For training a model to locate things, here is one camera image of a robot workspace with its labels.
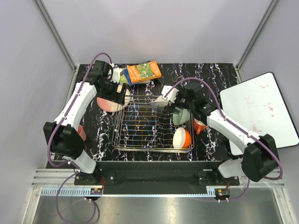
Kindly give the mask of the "orange bowl white inside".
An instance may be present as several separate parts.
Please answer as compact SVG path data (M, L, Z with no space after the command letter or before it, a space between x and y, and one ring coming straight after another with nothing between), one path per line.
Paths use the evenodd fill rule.
M179 127L173 135L172 144L175 149L186 149L191 144L190 133L185 128Z

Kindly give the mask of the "pale green ceramic bowl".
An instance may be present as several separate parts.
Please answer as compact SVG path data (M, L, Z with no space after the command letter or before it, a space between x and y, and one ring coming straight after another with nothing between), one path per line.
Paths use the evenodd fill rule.
M190 113L187 109L180 109L178 107L175 108L173 116L172 116L172 122L175 126L179 126L184 124L190 119Z

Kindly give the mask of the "white paper plate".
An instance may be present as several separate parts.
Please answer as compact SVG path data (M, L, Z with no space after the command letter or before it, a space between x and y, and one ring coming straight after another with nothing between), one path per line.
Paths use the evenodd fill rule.
M153 101L149 102L151 106L158 107L158 108L165 108L168 105L169 101L163 97L163 95L158 96Z

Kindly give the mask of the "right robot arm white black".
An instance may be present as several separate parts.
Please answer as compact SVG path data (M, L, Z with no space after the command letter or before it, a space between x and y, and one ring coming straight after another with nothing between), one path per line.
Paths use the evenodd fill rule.
M227 160L218 166L212 173L213 182L223 185L233 176L245 176L254 182L270 179L268 174L281 167L274 138L269 134L258 135L233 121L221 109L217 99L206 100L201 89L203 84L211 90L206 82L198 78L190 80L183 87L179 83L163 87L162 96L167 102L165 109L170 112L178 108L189 110L196 120L223 134L242 152L242 158Z

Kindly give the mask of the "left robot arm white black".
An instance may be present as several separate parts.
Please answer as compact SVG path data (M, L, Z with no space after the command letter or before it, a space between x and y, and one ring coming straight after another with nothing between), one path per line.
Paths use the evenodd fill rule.
M43 126L47 142L47 153L55 153L66 159L85 173L85 180L97 184L101 173L96 162L85 151L85 142L78 133L80 121L95 98L103 98L120 105L125 104L127 84L119 85L122 69L105 61L95 61L86 73L81 73L75 90L63 111L53 122Z

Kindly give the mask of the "pink cream floral plate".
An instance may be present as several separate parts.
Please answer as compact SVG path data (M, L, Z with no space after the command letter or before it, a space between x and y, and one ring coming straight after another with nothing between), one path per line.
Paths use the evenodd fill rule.
M120 105L118 103L111 102L111 101L108 101L106 99L97 97L97 104L98 104L99 108L106 111L106 112L120 111L120 110L124 109L126 106L128 106L129 102L130 102L130 92L129 92L129 90L126 90L124 105Z

